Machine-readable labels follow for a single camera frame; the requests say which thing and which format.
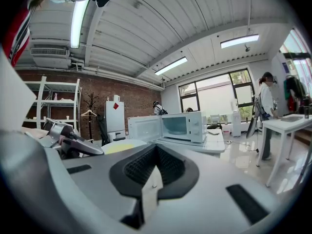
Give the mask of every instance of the ceiling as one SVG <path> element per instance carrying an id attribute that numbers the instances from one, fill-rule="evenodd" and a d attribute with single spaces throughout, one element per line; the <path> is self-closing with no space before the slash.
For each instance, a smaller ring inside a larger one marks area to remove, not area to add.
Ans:
<path id="1" fill-rule="evenodd" d="M 70 47 L 73 3 L 46 1 L 34 13 L 31 40 L 18 66 L 35 65 L 30 48 Z M 85 66 L 160 84 L 224 62 L 277 53 L 291 26 L 277 0 L 110 0 L 90 2 L 80 48 L 71 53 Z M 236 37 L 259 34 L 257 42 L 220 48 Z M 156 76 L 185 56 L 188 62 Z"/>

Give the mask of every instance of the coat rack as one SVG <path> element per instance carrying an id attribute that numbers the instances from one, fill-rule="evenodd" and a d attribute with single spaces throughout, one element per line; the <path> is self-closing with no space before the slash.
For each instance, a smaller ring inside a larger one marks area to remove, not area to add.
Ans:
<path id="1" fill-rule="evenodd" d="M 90 98 L 90 103 L 85 101 L 85 100 L 84 100 L 84 102 L 86 102 L 88 104 L 89 110 L 93 111 L 93 105 L 96 103 L 96 101 L 94 101 L 94 99 L 97 98 L 98 96 L 94 97 L 94 93 L 89 94 L 88 96 Z M 92 139 L 91 117 L 92 117 L 91 112 L 89 112 L 89 135 L 90 135 L 90 139 Z"/>

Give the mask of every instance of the microwave oven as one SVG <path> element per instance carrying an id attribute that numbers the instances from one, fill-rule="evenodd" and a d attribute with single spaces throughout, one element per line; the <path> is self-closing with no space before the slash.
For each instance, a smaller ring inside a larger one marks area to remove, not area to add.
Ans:
<path id="1" fill-rule="evenodd" d="M 152 141 L 161 137 L 202 143 L 207 132 L 205 112 L 128 118 L 129 139 Z"/>

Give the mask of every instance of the air conditioner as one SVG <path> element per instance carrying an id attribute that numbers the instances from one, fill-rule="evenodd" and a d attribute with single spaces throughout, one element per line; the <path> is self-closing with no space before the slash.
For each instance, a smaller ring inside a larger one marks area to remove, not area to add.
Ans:
<path id="1" fill-rule="evenodd" d="M 34 57 L 38 67 L 68 69 L 71 65 L 69 58 Z"/>
<path id="2" fill-rule="evenodd" d="M 31 48 L 30 54 L 34 57 L 68 58 L 69 50 L 66 48 Z"/>

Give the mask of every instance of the reflective floor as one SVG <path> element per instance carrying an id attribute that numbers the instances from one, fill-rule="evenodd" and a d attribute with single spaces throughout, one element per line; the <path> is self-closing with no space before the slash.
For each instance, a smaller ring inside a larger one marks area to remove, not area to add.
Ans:
<path id="1" fill-rule="evenodd" d="M 246 139 L 246 134 L 243 134 L 240 137 L 224 135 L 224 140 L 231 140 L 233 142 L 231 144 L 226 144 L 226 150 L 221 154 L 220 158 L 224 161 L 232 163 L 244 173 L 254 177 L 260 183 L 265 184 L 270 176 L 277 157 L 280 147 L 280 135 L 272 135 L 272 159 L 262 161 L 260 167 L 255 165 L 258 157 L 255 149 L 261 148 L 261 133 L 259 133 L 258 136 L 255 133 L 250 139 Z M 282 159 L 277 174 L 273 178 L 271 186 L 269 187 L 269 189 L 280 199 L 291 195 L 297 188 L 299 182 L 302 180 L 300 172 L 306 160 L 308 148 L 309 147 L 307 145 L 294 140 L 290 160 L 286 160 L 286 157 Z"/>

